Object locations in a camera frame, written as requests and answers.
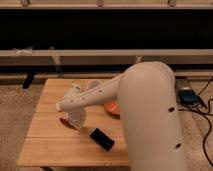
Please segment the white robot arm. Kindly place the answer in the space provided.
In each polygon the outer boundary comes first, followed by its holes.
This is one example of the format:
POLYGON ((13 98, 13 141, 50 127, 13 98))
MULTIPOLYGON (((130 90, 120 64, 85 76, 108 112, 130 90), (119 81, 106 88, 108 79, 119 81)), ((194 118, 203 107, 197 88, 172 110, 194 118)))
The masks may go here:
POLYGON ((175 76, 162 62, 141 62, 84 92, 69 89, 56 109, 82 124, 87 106, 117 101, 131 171, 188 171, 175 95, 175 76))

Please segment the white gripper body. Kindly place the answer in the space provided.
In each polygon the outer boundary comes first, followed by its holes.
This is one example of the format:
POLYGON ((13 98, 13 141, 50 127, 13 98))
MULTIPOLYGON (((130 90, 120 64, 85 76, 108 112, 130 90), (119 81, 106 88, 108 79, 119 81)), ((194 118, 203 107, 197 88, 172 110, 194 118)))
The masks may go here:
POLYGON ((84 109, 74 110, 68 114, 68 121, 75 129, 81 129, 86 120, 86 112, 84 109))

